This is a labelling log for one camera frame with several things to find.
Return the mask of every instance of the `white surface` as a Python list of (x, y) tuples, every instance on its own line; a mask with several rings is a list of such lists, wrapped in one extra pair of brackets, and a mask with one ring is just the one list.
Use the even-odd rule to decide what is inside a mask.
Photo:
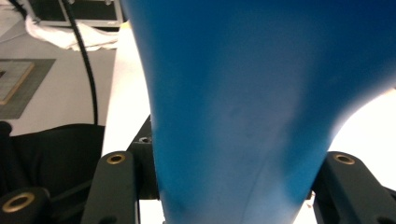
[(120, 28), (102, 155), (124, 151), (149, 115), (146, 80), (130, 26)]
[(359, 158), (383, 186), (396, 189), (396, 91), (356, 112), (334, 138), (330, 151)]
[(163, 224), (163, 206), (160, 201), (140, 200), (140, 223), (141, 224)]
[(3, 4), (0, 1), (0, 36), (5, 34), (11, 27), (13, 27), (22, 16), (14, 11), (14, 6)]

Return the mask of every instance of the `gray mat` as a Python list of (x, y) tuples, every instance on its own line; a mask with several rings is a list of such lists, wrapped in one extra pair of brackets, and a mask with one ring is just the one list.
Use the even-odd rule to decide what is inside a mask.
[(0, 62), (9, 61), (32, 62), (35, 67), (7, 104), (0, 105), (0, 119), (18, 119), (21, 117), (24, 108), (29, 104), (35, 91), (55, 63), (55, 59), (0, 59)]
[(0, 62), (0, 105), (8, 102), (34, 66), (31, 62)]

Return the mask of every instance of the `blue fabric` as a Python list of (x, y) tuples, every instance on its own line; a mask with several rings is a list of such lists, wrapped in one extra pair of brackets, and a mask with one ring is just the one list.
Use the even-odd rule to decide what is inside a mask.
[(396, 81), (395, 1), (124, 5), (169, 224), (291, 223), (342, 122)]

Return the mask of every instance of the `fold in fabric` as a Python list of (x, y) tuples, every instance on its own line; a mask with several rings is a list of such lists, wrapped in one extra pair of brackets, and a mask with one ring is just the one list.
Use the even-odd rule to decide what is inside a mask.
[[(105, 32), (78, 21), (77, 25), (87, 51), (117, 48), (118, 32)], [(27, 33), (34, 38), (50, 42), (61, 49), (79, 50), (72, 29), (43, 26), (34, 22), (30, 16), (27, 16), (25, 26)]]

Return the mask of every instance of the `brass insert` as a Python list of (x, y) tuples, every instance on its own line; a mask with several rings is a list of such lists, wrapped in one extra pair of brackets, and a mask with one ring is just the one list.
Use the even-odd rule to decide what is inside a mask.
[(125, 156), (122, 154), (114, 154), (112, 156), (110, 156), (109, 158), (107, 158), (107, 163), (109, 164), (118, 164), (125, 161)]
[(22, 210), (24, 207), (29, 205), (32, 201), (35, 200), (35, 195), (31, 192), (20, 193), (10, 200), (8, 200), (5, 204), (3, 204), (3, 211), (5, 213), (13, 213)]
[(335, 154), (335, 155), (334, 155), (334, 158), (335, 158), (337, 161), (339, 161), (339, 162), (341, 162), (341, 163), (343, 163), (343, 164), (346, 164), (346, 165), (355, 164), (355, 160), (353, 160), (352, 158), (350, 158), (350, 157), (348, 157), (348, 156), (346, 156), (346, 155)]

